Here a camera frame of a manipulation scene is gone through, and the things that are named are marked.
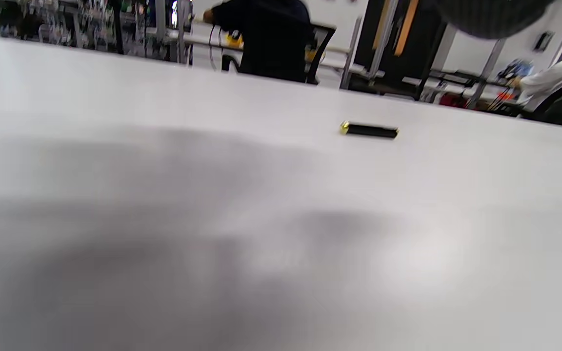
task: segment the black panel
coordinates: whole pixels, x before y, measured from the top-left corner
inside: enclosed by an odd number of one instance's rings
[[[446,24],[430,0],[420,0],[413,24],[400,57],[394,55],[394,47],[410,0],[401,0],[397,6],[394,26],[388,45],[383,53],[380,69],[386,72],[386,80],[400,80],[403,77],[423,78],[433,64],[435,54],[442,40]],[[367,68],[374,56],[373,42],[376,35],[384,0],[370,0],[366,9],[361,37],[357,45],[355,63]]]

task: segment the hand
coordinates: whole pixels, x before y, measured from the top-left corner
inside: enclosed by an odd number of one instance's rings
[[[515,78],[509,80],[508,84],[509,84],[509,86],[519,88],[522,84],[522,78],[521,77],[515,77]]]

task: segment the red object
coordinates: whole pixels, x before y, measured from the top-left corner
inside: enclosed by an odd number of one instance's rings
[[[446,93],[442,96],[442,98],[440,98],[439,105],[464,109],[468,106],[468,102],[469,100],[467,100],[467,98],[462,97],[459,94]]]

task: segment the white shirt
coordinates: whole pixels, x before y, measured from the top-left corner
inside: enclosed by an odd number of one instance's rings
[[[562,88],[562,61],[532,76],[522,78],[522,97],[527,111],[534,111],[548,96]]]

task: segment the black shirt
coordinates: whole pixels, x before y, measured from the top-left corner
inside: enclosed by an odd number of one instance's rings
[[[241,33],[242,73],[304,81],[305,45],[313,31],[301,0],[229,0],[212,13],[217,26]]]

